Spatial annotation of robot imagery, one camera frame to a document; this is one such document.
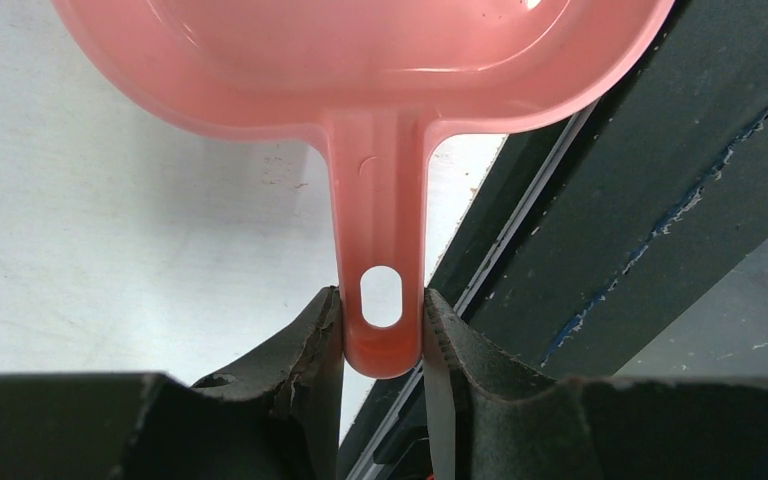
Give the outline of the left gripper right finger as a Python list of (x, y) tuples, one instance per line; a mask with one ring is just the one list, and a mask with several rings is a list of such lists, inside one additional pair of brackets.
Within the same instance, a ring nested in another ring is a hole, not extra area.
[(535, 479), (541, 471), (527, 402), (554, 386), (424, 292), (423, 381), (438, 479)]

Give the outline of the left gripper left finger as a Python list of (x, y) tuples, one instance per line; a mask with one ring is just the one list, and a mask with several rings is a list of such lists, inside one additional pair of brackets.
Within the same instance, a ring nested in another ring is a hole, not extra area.
[(192, 388), (219, 401), (258, 479), (334, 479), (344, 354), (341, 301), (322, 288), (296, 318)]

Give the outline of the pink plastic dustpan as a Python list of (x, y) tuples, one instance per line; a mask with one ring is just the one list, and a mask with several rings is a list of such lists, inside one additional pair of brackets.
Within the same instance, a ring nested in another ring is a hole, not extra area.
[(344, 352), (421, 355), (428, 164), (461, 134), (565, 119), (611, 89), (669, 1), (58, 1), (93, 65), (151, 114), (327, 163)]

